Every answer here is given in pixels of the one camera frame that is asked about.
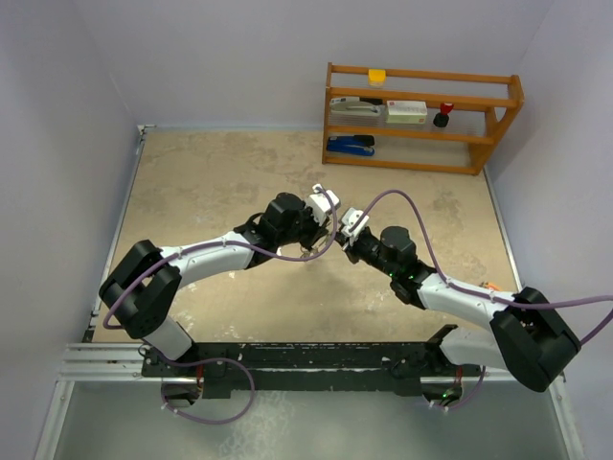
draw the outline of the white wall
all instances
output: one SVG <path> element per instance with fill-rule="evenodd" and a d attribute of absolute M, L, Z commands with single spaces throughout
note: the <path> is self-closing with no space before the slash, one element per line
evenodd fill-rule
<path fill-rule="evenodd" d="M 0 457 L 32 458 L 137 132 L 71 0 L 0 0 Z"/>
<path fill-rule="evenodd" d="M 556 0 L 518 73 L 526 104 L 488 165 L 522 280 L 550 300 L 613 291 L 613 3 Z M 565 311 L 583 336 L 611 305 Z M 613 451 L 613 325 L 568 367 L 591 458 Z"/>
<path fill-rule="evenodd" d="M 553 0 L 76 0 L 141 124 L 318 127 L 328 61 L 512 72 Z"/>

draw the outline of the wooden shelf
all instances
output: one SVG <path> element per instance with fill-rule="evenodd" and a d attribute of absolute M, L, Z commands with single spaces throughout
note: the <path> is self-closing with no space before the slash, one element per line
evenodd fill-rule
<path fill-rule="evenodd" d="M 498 145 L 512 121 L 524 103 L 524 94 L 519 77 L 458 74 L 450 72 L 428 72 L 420 70 L 385 69 L 388 78 L 422 79 L 434 81 L 462 81 L 469 83 L 486 83 L 488 85 L 504 85 L 507 98 L 463 96 L 456 94 L 437 94 L 431 92 L 415 92 L 391 88 L 348 87 L 332 86 L 332 74 L 363 75 L 364 83 L 367 81 L 368 67 L 347 65 L 334 65 L 329 63 L 326 79 L 326 102 L 324 115 L 323 163 L 335 163 L 359 166 L 379 166 L 384 168 L 403 168 L 426 171 L 446 171 L 449 173 L 478 174 L 485 166 L 494 148 Z M 385 121 L 385 114 L 379 117 L 360 117 L 330 113 L 329 101 L 331 98 L 343 96 L 358 96 L 363 98 L 378 98 L 383 102 L 398 101 L 424 101 L 430 108 L 424 125 L 389 124 Z M 450 115 L 451 121 L 445 128 L 432 124 L 432 120 L 439 111 L 441 103 L 454 104 L 455 110 L 481 112 L 481 126 L 471 124 L 458 124 L 458 115 Z M 505 115 L 500 121 L 496 118 L 496 107 L 505 108 Z M 376 159 L 361 159 L 357 157 L 335 157 L 328 154 L 326 145 L 328 137 L 334 133 L 372 134 L 380 136 L 408 137 L 414 139 L 428 139 L 439 141 L 455 141 L 468 143 L 471 165 L 469 167 L 422 165 L 416 163 L 402 163 L 397 161 L 379 161 Z"/>
<path fill-rule="evenodd" d="M 331 133 L 378 134 L 380 136 L 467 142 L 485 146 L 494 144 L 493 137 L 480 135 L 479 128 L 476 126 L 453 126 L 453 122 L 457 119 L 450 122 L 450 125 L 445 128 L 434 126 L 432 120 L 437 113 L 438 110 L 428 110 L 428 116 L 423 125 L 388 123 L 385 121 L 385 114 L 381 114 L 379 117 L 360 117 L 330 113 L 328 130 Z"/>

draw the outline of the black object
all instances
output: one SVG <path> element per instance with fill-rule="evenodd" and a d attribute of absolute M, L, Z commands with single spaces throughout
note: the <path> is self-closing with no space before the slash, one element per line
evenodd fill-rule
<path fill-rule="evenodd" d="M 110 308 L 145 270 L 162 260 L 160 249 L 149 240 L 139 241 L 104 281 L 99 295 Z M 181 282 L 179 269 L 164 265 L 149 283 L 141 283 L 115 311 L 115 317 L 132 338 L 142 338 L 161 326 Z"/>
<path fill-rule="evenodd" d="M 432 124 L 435 127 L 446 127 L 449 123 L 449 115 L 445 115 L 443 113 L 437 113 L 434 116 L 434 120 L 432 120 Z"/>
<path fill-rule="evenodd" d="M 347 237 L 339 232 L 336 240 L 344 246 Z M 423 309 L 418 290 L 436 270 L 418 259 L 417 247 L 406 228 L 387 227 L 379 240 L 365 227 L 353 245 L 345 248 L 345 254 L 352 264 L 364 261 L 389 276 L 390 288 L 402 303 Z"/>
<path fill-rule="evenodd" d="M 371 136 L 369 134 L 355 134 L 353 136 L 353 139 L 355 139 L 356 141 L 361 142 L 366 147 L 372 147 L 375 144 L 374 136 Z"/>
<path fill-rule="evenodd" d="M 423 394 L 420 378 L 455 377 L 458 367 L 440 350 L 455 326 L 445 326 L 427 342 L 382 343 L 195 343 L 180 361 L 208 357 L 239 360 L 252 374 L 258 390 L 387 391 L 399 396 Z M 194 367 L 172 367 L 155 352 L 146 352 L 143 377 L 195 377 Z M 478 376 L 478 366 L 463 366 L 464 375 Z M 248 390 L 238 368 L 216 362 L 204 366 L 205 399 L 230 398 Z M 429 385 L 436 398 L 449 383 Z"/>
<path fill-rule="evenodd" d="M 536 289 L 516 294 L 521 304 L 549 303 Z M 543 392 L 577 355 L 577 336 L 555 310 L 508 307 L 489 322 L 509 372 L 533 391 Z"/>
<path fill-rule="evenodd" d="M 328 234 L 326 225 L 320 226 L 313 218 L 312 209 L 293 194 L 278 194 L 268 203 L 266 210 L 256 214 L 234 229 L 249 244 L 269 252 L 277 252 L 280 246 L 298 242 L 311 250 L 313 245 Z M 269 256 L 256 252 L 247 268 L 269 261 Z"/>
<path fill-rule="evenodd" d="M 372 105 L 382 105 L 383 104 L 383 100 L 378 99 L 378 98 L 360 98 L 360 101 L 362 103 L 369 103 Z"/>
<path fill-rule="evenodd" d="M 462 386 L 452 386 L 451 388 L 444 388 L 438 384 L 424 384 L 421 386 L 423 396 L 428 401 L 439 402 L 442 407 L 448 407 L 453 405 L 456 401 L 459 401 L 462 397 Z"/>

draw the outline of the white box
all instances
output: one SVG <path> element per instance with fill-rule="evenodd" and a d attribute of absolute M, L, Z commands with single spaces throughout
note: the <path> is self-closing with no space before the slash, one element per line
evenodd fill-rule
<path fill-rule="evenodd" d="M 428 107 L 423 101 L 388 101 L 387 122 L 423 125 Z"/>

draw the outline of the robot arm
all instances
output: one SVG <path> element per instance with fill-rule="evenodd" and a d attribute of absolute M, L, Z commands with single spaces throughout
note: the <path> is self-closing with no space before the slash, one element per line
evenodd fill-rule
<path fill-rule="evenodd" d="M 224 271 L 249 269 L 270 260 L 254 247 L 275 253 L 281 246 L 299 243 L 312 251 L 314 244 L 328 234 L 330 201 L 335 209 L 340 207 L 332 191 L 327 191 L 329 201 L 320 190 L 319 184 L 313 187 L 314 194 L 306 201 L 292 194 L 278 194 L 263 213 L 213 240 L 160 248 L 149 240 L 139 241 L 102 284 L 100 297 L 111 307 L 139 275 L 167 256 L 180 254 L 155 271 L 146 285 L 140 283 L 133 289 L 115 311 L 131 338 L 143 339 L 168 359 L 177 360 L 191 349 L 193 341 L 168 316 L 176 291 Z"/>
<path fill-rule="evenodd" d="M 363 261 L 389 276 L 390 288 L 404 304 L 449 313 L 479 327 L 457 328 L 443 338 L 440 348 L 451 363 L 506 369 L 528 388 L 542 392 L 579 352 L 579 340 L 556 311 L 523 310 L 493 299 L 495 294 L 503 301 L 548 303 L 536 289 L 494 292 L 444 280 L 418 259 L 407 229 L 387 227 L 378 239 L 367 226 L 368 217 L 359 221 L 361 215 L 351 208 L 336 236 L 352 263 Z M 451 288 L 449 282 L 460 289 Z"/>

